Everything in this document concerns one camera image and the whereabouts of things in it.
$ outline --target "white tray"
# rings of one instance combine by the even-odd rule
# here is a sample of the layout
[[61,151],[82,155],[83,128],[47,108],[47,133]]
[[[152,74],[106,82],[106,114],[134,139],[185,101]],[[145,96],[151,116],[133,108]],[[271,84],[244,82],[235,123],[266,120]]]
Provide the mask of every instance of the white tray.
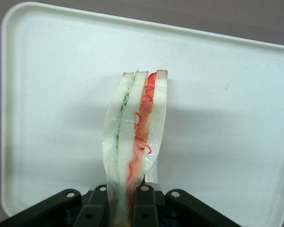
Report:
[[169,71],[158,160],[244,227],[284,219],[284,46],[39,3],[2,24],[2,205],[105,183],[102,132],[124,71]]

